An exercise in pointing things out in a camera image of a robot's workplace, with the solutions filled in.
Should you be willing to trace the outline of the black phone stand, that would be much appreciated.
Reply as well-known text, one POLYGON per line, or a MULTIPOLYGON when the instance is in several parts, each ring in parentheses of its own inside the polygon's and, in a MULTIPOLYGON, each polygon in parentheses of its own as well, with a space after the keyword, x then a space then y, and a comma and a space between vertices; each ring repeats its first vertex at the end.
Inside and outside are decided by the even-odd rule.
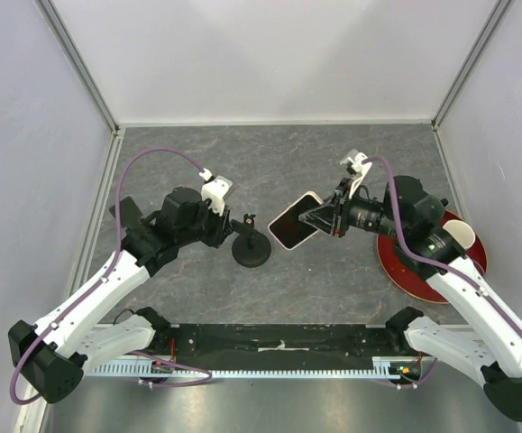
POLYGON ((270 240, 255 228, 255 217, 254 214, 245 214, 243 221, 231 221, 233 231, 238 234, 232 245, 233 258, 246 268, 262 266, 271 254, 270 240))

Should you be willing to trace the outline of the small black phone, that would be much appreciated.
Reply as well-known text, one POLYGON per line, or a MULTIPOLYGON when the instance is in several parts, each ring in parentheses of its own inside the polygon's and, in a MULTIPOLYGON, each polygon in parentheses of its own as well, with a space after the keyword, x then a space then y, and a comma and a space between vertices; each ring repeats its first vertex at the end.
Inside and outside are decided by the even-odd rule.
POLYGON ((122 198, 119 202, 120 221, 118 225, 122 229, 132 229, 142 222, 142 211, 131 196, 122 198))

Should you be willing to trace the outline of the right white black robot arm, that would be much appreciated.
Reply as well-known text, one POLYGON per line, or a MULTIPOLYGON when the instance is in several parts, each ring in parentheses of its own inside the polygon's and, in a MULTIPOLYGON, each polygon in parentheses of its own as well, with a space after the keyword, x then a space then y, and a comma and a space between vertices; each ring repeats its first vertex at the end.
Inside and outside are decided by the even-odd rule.
POLYGON ((382 201, 362 198, 362 189, 344 179, 323 204, 298 219, 334 237, 356 227, 395 239, 401 263, 447 299, 482 343, 407 308, 392 318, 386 347, 395 355, 413 349, 438 358, 478 383, 503 415, 522 421, 522 320, 481 276, 467 247, 440 226, 445 202, 410 176, 390 178, 382 201))

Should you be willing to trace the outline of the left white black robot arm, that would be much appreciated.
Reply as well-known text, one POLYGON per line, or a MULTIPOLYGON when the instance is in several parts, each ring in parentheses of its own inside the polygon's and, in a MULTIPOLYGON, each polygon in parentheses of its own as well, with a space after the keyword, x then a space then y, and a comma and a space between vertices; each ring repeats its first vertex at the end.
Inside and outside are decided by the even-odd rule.
POLYGON ((225 204, 231 188, 222 178, 200 190, 176 187, 148 216, 131 197, 120 199, 110 209, 118 235, 107 262, 48 315, 33 324, 19 320, 9 329, 13 378, 23 377, 38 397, 54 404, 70 395, 96 364, 136 350, 151 355, 166 351, 167 322, 151 309, 97 341, 90 332, 122 298, 176 260, 181 248, 198 242, 217 248, 224 242, 231 233, 225 204))

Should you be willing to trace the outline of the red round tray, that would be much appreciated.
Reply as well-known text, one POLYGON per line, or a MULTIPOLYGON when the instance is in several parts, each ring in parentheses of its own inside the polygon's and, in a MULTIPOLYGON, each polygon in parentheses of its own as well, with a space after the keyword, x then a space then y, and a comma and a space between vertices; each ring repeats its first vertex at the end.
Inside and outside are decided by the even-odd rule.
MULTIPOLYGON (((403 224, 404 237, 408 247, 418 255, 440 263, 449 263, 459 256, 472 260, 478 274, 483 276, 487 271, 487 256, 481 239, 476 235, 476 242, 469 250, 464 250, 452 236, 443 230, 448 220, 461 220, 456 214, 445 210, 439 222, 426 217, 403 224)), ((434 304, 447 304, 443 295, 433 290, 426 279, 444 270, 411 259, 398 246, 398 239, 389 235, 377 236, 377 253, 381 266, 389 278, 408 295, 434 304)))

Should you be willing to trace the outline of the dark green cup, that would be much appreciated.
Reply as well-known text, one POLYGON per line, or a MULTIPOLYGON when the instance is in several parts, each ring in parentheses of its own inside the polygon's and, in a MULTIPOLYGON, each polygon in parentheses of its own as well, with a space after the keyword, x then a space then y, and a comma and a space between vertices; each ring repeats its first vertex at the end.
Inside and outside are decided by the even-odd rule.
POLYGON ((445 214, 445 210, 449 201, 447 198, 429 197, 428 219, 433 222, 439 222, 445 214))

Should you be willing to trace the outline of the white blue mug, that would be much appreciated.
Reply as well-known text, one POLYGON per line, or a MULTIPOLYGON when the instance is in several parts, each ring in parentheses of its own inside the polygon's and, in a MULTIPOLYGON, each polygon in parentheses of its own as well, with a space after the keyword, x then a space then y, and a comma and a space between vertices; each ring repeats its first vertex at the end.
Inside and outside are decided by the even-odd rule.
POLYGON ((469 250, 476 242, 476 234, 469 224, 462 220, 448 220, 443 224, 443 230, 464 249, 469 250))

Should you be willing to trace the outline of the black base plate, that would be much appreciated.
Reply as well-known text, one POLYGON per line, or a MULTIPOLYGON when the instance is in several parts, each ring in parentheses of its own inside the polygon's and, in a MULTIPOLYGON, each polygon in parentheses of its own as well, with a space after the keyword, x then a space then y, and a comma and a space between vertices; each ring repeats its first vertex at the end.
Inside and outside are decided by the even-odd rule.
POLYGON ((385 327, 357 324, 178 324, 157 332, 154 354, 204 355, 220 350, 258 353, 262 349, 303 349, 357 356, 417 356, 417 351, 385 327))

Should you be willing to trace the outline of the right aluminium frame post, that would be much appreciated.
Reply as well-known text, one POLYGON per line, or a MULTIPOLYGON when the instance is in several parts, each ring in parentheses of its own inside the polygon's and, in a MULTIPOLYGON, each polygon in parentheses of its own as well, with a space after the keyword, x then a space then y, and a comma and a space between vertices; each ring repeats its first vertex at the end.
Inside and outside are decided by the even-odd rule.
POLYGON ((491 39, 512 4, 512 0, 498 0, 494 3, 484 25, 481 27, 481 30, 473 42, 467 56, 462 62, 462 66, 456 73, 451 86, 448 88, 444 99, 433 116, 431 125, 435 132, 439 129, 440 125, 451 110, 453 103, 461 94, 467 80, 476 68, 481 56, 486 51, 491 39))

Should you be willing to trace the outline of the aluminium frame post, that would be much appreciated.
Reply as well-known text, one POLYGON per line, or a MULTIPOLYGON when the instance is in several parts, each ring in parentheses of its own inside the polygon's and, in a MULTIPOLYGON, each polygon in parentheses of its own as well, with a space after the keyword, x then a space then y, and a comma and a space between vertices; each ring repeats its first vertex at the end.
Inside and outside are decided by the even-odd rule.
POLYGON ((76 72, 78 79, 91 98, 103 122, 111 133, 116 135, 120 129, 119 124, 102 96, 97 83, 92 77, 92 74, 79 52, 76 43, 71 37, 69 29, 64 23, 56 5, 51 0, 35 0, 34 3, 40 9, 45 21, 59 42, 60 47, 63 49, 70 65, 76 72))
POLYGON ((444 99, 433 116, 431 125, 435 132, 439 129, 440 125, 451 110, 453 103, 461 94, 467 80, 476 68, 481 56, 486 51, 491 39, 512 4, 512 0, 498 0, 494 3, 484 25, 481 27, 481 30, 473 42, 467 56, 462 62, 462 66, 456 73, 451 86, 448 88, 444 99))

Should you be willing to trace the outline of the left aluminium frame post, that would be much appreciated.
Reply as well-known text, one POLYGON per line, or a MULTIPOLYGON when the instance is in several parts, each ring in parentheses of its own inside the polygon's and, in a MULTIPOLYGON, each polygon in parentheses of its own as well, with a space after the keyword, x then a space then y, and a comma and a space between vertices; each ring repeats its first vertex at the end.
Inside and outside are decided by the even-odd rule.
POLYGON ((76 72, 78 79, 91 98, 103 122, 111 133, 116 135, 120 129, 119 124, 102 96, 97 83, 92 77, 92 74, 79 52, 76 43, 71 37, 69 29, 64 23, 56 5, 51 0, 35 0, 34 3, 40 9, 45 21, 59 42, 60 47, 63 49, 70 65, 76 72))

